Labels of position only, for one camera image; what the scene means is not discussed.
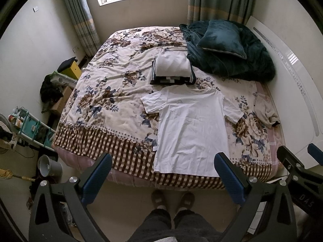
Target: gray bucket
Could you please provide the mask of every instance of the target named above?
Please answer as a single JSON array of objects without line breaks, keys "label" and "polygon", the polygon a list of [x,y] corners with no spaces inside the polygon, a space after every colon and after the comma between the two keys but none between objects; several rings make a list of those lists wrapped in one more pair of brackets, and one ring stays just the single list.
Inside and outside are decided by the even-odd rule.
[{"label": "gray bucket", "polygon": [[50,159],[47,155],[42,155],[38,159],[38,169],[42,176],[61,176],[63,173],[62,165]]}]

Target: cardboard box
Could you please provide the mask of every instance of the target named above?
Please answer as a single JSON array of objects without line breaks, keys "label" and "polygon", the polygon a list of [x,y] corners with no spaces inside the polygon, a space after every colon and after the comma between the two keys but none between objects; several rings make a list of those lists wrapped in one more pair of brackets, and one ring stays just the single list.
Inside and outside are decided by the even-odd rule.
[{"label": "cardboard box", "polygon": [[82,74],[82,71],[80,70],[79,66],[74,61],[70,68],[65,69],[61,72],[62,74],[65,74],[73,79],[78,80]]},{"label": "cardboard box", "polygon": [[63,97],[61,97],[50,109],[50,111],[55,114],[60,116],[63,112],[63,109],[69,99],[69,97],[72,94],[72,89],[70,89],[68,86],[63,89]]}]

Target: metal screw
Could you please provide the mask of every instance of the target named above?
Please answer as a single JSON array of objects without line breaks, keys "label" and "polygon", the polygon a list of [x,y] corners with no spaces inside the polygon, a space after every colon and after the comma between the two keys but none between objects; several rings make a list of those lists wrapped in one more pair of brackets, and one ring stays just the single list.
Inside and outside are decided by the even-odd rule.
[{"label": "metal screw", "polygon": [[279,184],[281,185],[281,186],[286,186],[286,182],[285,182],[285,180],[280,180],[280,182],[279,182]]},{"label": "metal screw", "polygon": [[72,177],[70,177],[70,179],[69,179],[69,181],[70,181],[71,183],[75,183],[77,180],[78,180],[78,178],[77,178],[76,176],[72,176]]},{"label": "metal screw", "polygon": [[41,182],[40,182],[40,185],[41,185],[42,187],[46,186],[46,185],[47,185],[47,181],[46,181],[46,180],[41,181]]},{"label": "metal screw", "polygon": [[257,182],[257,181],[258,181],[258,179],[257,179],[256,177],[254,177],[254,176],[251,176],[251,177],[249,177],[249,181],[250,181],[251,183],[255,183],[255,182]]}]

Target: wall outlet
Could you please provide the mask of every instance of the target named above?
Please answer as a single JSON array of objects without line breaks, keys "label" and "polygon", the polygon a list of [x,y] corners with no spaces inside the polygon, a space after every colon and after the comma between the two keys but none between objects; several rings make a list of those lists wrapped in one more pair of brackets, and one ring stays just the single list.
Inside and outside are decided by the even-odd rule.
[{"label": "wall outlet", "polygon": [[76,53],[79,49],[80,49],[80,48],[79,48],[78,46],[75,46],[75,47],[73,48],[73,53]]}]

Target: teal pillow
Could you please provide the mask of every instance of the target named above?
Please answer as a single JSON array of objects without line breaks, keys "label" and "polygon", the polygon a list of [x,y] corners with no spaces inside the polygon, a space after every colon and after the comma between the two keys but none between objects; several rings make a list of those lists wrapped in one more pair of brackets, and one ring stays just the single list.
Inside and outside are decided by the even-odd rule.
[{"label": "teal pillow", "polygon": [[247,59],[240,41],[240,29],[225,20],[211,20],[206,33],[197,46],[204,50],[228,53]]}]

